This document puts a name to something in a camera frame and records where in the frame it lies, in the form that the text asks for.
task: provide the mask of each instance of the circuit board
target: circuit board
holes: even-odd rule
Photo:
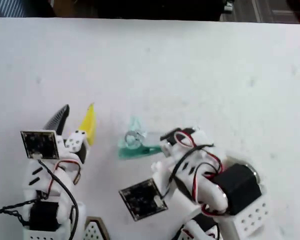
[[[55,131],[21,131],[23,145],[29,159],[41,154],[43,159],[59,159]]]
[[[139,221],[168,209],[152,178],[122,189],[119,193],[134,221]]]

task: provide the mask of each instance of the white table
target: white table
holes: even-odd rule
[[[41,128],[66,103],[73,130],[91,102],[97,140],[77,191],[112,239],[167,240],[189,211],[175,200],[131,218],[118,190],[164,158],[118,160],[131,115],[152,132],[200,125],[216,144],[252,156],[275,203],[268,233],[300,239],[300,25],[0,19],[0,207],[23,201],[20,130]],[[7,239],[22,239],[22,228],[0,215]]]

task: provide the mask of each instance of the black chain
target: black chain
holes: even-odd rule
[[[34,204],[40,200],[41,200],[40,198],[37,198],[37,199],[32,199],[32,200],[24,201],[21,203],[17,203],[15,205],[4,206],[3,208],[0,209],[0,214],[8,214],[10,216],[15,216],[18,218],[18,220],[22,224],[22,226],[28,226],[29,222],[25,221],[23,219],[22,215],[18,212],[18,210],[9,210],[9,209],[16,209],[16,208],[22,207],[24,205]]]

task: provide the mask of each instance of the hole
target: hole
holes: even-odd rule
[[[189,175],[191,175],[194,171],[195,171],[195,167],[193,166],[191,169],[190,169],[190,171],[189,171]]]
[[[188,162],[186,162],[186,163],[184,164],[184,166],[183,166],[183,168],[182,168],[182,171],[185,170],[185,169],[187,168],[188,164],[189,164]]]

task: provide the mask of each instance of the green plastic object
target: green plastic object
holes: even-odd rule
[[[147,133],[141,128],[141,124],[136,117],[132,117],[129,129],[123,139],[119,140],[119,158],[135,159],[161,153],[159,145],[143,145]]]

